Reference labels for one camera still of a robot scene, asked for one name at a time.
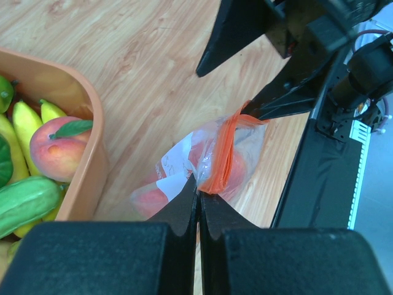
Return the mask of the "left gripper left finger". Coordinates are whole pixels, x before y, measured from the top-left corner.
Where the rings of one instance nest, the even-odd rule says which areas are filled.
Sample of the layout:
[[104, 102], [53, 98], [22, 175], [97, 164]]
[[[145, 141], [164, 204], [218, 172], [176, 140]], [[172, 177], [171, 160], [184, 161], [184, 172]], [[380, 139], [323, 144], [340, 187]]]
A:
[[44, 222], [21, 241], [2, 294], [192, 294], [197, 188], [143, 222]]

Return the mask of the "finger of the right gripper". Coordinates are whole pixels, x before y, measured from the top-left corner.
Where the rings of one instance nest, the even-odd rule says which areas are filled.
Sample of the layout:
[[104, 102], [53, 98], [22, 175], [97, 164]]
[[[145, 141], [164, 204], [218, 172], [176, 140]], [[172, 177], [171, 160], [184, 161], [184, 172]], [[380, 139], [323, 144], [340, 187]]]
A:
[[308, 112], [315, 107], [331, 58], [292, 57], [242, 110], [259, 120]]
[[279, 1], [222, 0], [196, 74], [203, 77], [274, 25], [284, 21]]

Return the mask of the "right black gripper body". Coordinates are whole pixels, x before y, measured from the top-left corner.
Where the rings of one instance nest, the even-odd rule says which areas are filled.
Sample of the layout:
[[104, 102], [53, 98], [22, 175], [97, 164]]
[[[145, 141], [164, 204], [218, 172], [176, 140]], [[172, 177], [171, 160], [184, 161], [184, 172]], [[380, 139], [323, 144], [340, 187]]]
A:
[[288, 60], [277, 80], [310, 80], [389, 1], [264, 1], [264, 33]]

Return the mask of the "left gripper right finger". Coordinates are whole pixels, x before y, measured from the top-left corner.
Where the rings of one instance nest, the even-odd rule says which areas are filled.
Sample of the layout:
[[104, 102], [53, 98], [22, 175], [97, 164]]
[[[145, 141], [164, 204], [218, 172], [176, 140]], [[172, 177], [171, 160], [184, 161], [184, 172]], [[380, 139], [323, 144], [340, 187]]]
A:
[[200, 195], [205, 294], [389, 294], [370, 245], [347, 229], [262, 229]]

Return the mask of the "clear zip bag orange seal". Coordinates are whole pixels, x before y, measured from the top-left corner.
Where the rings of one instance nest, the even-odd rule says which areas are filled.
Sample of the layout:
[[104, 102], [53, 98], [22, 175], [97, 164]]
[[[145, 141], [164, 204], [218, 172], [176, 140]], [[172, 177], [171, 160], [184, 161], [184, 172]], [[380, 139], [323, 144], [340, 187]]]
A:
[[267, 120], [259, 120], [243, 114], [240, 109], [234, 114], [211, 120], [176, 143], [155, 164], [140, 187], [156, 183], [167, 196], [168, 201], [172, 201], [180, 194], [189, 178], [191, 176], [195, 178], [191, 170], [192, 164], [188, 160], [192, 146], [211, 140], [214, 146], [211, 149], [211, 175], [203, 184], [196, 180], [197, 189], [205, 193], [210, 189], [222, 192], [227, 186], [232, 169], [233, 152], [237, 151], [246, 164], [247, 172], [242, 188], [233, 198], [235, 199], [256, 170], [262, 153], [267, 124]]

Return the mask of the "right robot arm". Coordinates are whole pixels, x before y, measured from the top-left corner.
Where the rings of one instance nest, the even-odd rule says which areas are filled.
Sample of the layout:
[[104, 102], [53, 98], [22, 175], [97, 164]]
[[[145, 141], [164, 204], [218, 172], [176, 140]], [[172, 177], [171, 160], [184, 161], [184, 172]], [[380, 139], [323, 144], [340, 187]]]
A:
[[355, 27], [387, 1], [222, 1], [196, 68], [203, 77], [266, 36], [286, 65], [243, 109], [260, 120], [312, 110], [322, 91], [335, 107], [333, 123], [367, 99], [392, 92], [392, 34], [348, 59]]

